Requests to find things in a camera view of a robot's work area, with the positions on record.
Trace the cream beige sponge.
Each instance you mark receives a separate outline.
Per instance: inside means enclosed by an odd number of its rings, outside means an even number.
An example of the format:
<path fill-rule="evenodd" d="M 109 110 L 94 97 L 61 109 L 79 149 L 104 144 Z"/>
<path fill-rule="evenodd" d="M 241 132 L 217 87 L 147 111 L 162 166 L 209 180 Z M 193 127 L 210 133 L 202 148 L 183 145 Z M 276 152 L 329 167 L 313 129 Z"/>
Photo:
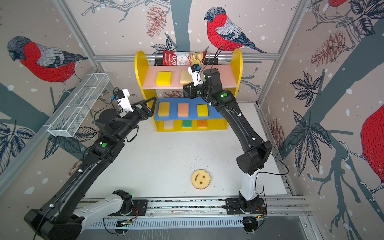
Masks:
<path fill-rule="evenodd" d="M 188 72 L 188 70 L 181 71 L 180 84 L 186 85 L 193 82 L 192 75 Z"/>

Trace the yellow rectangular sponge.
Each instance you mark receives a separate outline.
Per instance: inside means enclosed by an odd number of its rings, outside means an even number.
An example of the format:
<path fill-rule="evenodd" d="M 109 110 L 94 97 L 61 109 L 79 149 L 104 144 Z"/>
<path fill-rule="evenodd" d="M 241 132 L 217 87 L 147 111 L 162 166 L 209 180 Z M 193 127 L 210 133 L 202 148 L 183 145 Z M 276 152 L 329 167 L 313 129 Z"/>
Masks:
<path fill-rule="evenodd" d="M 166 118 L 170 116 L 170 102 L 160 102 L 158 107 L 158 116 L 160 118 Z"/>

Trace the salmon pink sponge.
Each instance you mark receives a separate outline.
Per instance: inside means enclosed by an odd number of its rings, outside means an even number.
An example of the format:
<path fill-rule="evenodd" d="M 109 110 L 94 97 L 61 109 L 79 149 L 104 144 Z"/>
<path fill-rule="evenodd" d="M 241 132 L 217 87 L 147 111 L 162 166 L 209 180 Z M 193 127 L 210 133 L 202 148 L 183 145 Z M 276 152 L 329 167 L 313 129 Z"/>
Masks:
<path fill-rule="evenodd" d="M 178 104 L 178 117 L 179 118 L 188 118 L 189 117 L 189 104 L 188 103 L 179 103 Z"/>

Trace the small bright yellow sponge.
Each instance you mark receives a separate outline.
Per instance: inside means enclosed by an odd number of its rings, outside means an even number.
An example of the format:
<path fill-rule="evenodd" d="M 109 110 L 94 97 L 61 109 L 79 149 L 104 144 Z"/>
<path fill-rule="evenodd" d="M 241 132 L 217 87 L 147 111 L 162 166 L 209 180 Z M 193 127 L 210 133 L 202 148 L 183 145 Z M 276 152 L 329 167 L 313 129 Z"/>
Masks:
<path fill-rule="evenodd" d="M 205 118 L 209 116 L 208 105 L 197 105 L 198 118 Z"/>

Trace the pale pink sponge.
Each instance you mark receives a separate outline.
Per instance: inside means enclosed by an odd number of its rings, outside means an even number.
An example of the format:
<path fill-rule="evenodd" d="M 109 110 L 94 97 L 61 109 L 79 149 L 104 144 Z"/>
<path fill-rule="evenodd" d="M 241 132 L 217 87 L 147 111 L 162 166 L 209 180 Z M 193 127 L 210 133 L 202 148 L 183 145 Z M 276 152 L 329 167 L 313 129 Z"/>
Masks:
<path fill-rule="evenodd" d="M 163 128 L 164 128 L 164 130 L 173 130 L 174 129 L 174 121 L 164 121 Z"/>

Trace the green scouring sponge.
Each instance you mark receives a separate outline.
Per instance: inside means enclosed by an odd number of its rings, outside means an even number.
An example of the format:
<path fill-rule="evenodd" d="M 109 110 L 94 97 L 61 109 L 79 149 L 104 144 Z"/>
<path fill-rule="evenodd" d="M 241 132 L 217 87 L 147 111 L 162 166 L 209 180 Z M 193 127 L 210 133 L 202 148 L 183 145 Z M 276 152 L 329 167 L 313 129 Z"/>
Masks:
<path fill-rule="evenodd" d="M 192 120 L 184 120 L 182 123 L 183 129 L 191 129 L 192 128 Z"/>

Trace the orange scouring sponge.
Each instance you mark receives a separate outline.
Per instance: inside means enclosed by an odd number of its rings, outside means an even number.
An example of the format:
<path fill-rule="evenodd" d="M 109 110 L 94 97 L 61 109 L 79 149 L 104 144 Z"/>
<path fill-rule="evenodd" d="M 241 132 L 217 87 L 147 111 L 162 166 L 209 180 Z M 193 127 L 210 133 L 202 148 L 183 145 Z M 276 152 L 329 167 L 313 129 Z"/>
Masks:
<path fill-rule="evenodd" d="M 197 126 L 198 126 L 198 129 L 207 129 L 208 128 L 208 120 L 198 120 Z"/>

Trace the smiley face sponge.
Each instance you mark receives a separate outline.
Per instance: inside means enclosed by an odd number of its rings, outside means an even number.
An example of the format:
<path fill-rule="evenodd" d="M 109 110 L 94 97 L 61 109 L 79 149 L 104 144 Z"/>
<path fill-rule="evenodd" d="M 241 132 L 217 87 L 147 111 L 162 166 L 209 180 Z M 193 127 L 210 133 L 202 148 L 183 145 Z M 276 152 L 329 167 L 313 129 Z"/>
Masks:
<path fill-rule="evenodd" d="M 205 170 L 197 170 L 192 175 L 192 184 L 195 189 L 204 190 L 211 182 L 211 177 Z"/>

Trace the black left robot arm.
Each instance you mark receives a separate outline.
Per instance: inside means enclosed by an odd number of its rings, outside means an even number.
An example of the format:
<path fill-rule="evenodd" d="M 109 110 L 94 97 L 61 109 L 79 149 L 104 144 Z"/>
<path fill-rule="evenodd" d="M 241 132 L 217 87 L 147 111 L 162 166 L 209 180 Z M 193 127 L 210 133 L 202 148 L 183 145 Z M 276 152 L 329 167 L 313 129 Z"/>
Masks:
<path fill-rule="evenodd" d="M 35 236 L 44 240 L 75 240 L 80 233 L 99 219 L 112 213 L 129 214 L 133 208 L 132 196 L 117 190 L 104 201 L 89 209 L 75 209 L 99 175 L 117 158 L 131 131 L 139 129 L 139 122 L 155 114 L 157 98 L 133 104 L 133 110 L 123 117 L 115 109 L 104 110 L 95 124 L 100 129 L 99 138 L 87 149 L 83 164 L 62 188 L 40 209 L 31 209 L 25 222 Z"/>

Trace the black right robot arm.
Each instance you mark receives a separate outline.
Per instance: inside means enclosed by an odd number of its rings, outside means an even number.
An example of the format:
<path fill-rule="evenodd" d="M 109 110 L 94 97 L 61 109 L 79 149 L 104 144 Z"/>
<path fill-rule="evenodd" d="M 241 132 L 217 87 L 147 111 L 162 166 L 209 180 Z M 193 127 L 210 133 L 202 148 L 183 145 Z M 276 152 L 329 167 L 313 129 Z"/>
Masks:
<path fill-rule="evenodd" d="M 243 115 L 234 94 L 223 89 L 218 69 L 203 70 L 200 65 L 188 67 L 193 82 L 183 86 L 186 98 L 201 98 L 214 107 L 229 123 L 244 153 L 237 157 L 237 164 L 244 173 L 240 198 L 252 201 L 257 197 L 257 174 L 264 168 L 272 150 L 272 144 L 264 141 Z"/>

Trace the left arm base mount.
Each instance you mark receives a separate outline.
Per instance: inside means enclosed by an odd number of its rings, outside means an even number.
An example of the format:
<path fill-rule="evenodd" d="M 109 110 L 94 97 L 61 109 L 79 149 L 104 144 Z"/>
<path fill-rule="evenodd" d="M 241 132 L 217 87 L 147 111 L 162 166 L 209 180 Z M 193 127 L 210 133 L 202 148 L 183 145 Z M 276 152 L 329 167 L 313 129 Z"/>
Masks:
<path fill-rule="evenodd" d="M 122 200 L 122 206 L 118 208 L 118 211 L 112 213 L 111 216 L 145 216 L 148 200 L 133 199 L 132 195 L 123 190 L 116 190 L 113 192 L 114 197 L 118 197 L 118 200 Z"/>

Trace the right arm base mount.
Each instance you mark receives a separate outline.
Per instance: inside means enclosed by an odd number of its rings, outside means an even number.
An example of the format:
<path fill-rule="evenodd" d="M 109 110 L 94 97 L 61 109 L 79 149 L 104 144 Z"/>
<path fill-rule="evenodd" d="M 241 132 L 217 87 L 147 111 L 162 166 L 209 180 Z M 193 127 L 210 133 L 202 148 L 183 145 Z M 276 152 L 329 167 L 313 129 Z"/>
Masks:
<path fill-rule="evenodd" d="M 243 197 L 225 199 L 223 206 L 228 215 L 266 215 L 267 209 L 263 198 L 257 196 L 253 200 L 246 201 Z"/>

